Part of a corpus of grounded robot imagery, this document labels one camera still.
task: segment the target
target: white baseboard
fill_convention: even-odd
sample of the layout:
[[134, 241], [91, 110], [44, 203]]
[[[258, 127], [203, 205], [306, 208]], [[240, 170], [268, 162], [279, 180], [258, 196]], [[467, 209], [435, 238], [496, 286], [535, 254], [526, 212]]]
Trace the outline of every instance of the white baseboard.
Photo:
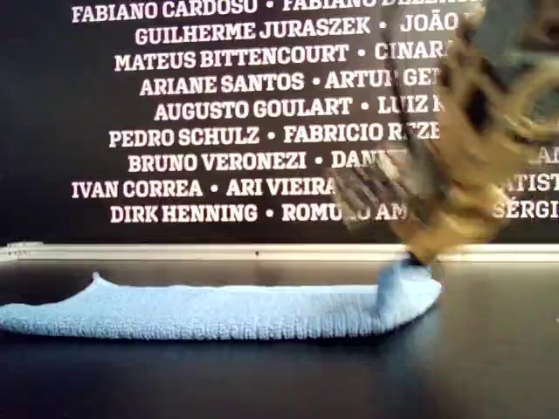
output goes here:
[[[400, 258], [401, 244], [10, 244], [3, 260], [307, 260]], [[559, 244], [481, 244], [444, 255], [449, 262], [559, 262]]]

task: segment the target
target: blue cloth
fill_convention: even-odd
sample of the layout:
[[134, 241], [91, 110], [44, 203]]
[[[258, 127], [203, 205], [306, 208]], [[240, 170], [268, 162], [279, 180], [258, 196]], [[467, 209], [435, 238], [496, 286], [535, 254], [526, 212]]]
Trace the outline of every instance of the blue cloth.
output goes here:
[[58, 303], [0, 307], [7, 332], [140, 340], [285, 340], [388, 332], [440, 294], [431, 270], [398, 262], [377, 285], [115, 285], [99, 274]]

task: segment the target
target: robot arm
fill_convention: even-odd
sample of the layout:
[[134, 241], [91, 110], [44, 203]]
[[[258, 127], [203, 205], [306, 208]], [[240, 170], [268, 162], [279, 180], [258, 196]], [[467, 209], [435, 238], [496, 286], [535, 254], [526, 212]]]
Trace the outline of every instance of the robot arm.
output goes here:
[[559, 0], [489, 0], [464, 16], [440, 63], [441, 135], [413, 141], [403, 163], [334, 173], [342, 219], [380, 203], [405, 203], [390, 222], [411, 253], [431, 264], [462, 244], [491, 240], [506, 220], [501, 185], [559, 138]]

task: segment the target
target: blue towel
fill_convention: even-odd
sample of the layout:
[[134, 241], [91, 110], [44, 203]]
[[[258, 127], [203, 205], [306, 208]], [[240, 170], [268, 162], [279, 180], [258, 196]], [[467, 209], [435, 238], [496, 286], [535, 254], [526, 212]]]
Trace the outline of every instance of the blue towel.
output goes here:
[[393, 264], [378, 285], [124, 286], [99, 274], [58, 303], [0, 307], [7, 332], [139, 340], [290, 340], [386, 333], [424, 314], [440, 283]]

